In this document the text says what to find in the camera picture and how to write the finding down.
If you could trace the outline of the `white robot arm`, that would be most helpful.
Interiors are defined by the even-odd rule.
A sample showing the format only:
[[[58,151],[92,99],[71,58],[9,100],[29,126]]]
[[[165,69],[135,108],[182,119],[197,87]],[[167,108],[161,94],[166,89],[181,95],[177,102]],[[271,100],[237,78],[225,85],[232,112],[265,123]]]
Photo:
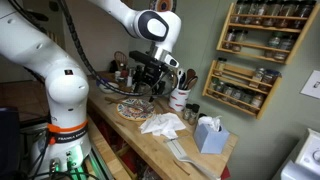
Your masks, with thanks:
[[[113,16],[131,36],[154,42],[150,60],[179,66],[171,55],[181,28],[175,13],[136,11],[120,0],[89,1]],[[89,85],[82,68],[10,0],[0,0],[0,53],[45,79],[52,135],[33,145],[31,162],[42,172],[79,167],[91,151],[86,119]]]

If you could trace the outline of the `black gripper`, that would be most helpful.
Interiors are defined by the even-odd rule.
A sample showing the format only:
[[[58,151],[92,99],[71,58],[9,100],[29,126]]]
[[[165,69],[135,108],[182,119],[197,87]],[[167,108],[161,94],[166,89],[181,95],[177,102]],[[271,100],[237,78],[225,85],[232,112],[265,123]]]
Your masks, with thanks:
[[[144,64],[144,70],[142,74],[143,81],[150,86],[155,85],[160,79],[161,74],[168,71],[168,67],[165,63],[158,61],[142,52],[130,51],[129,57]]]

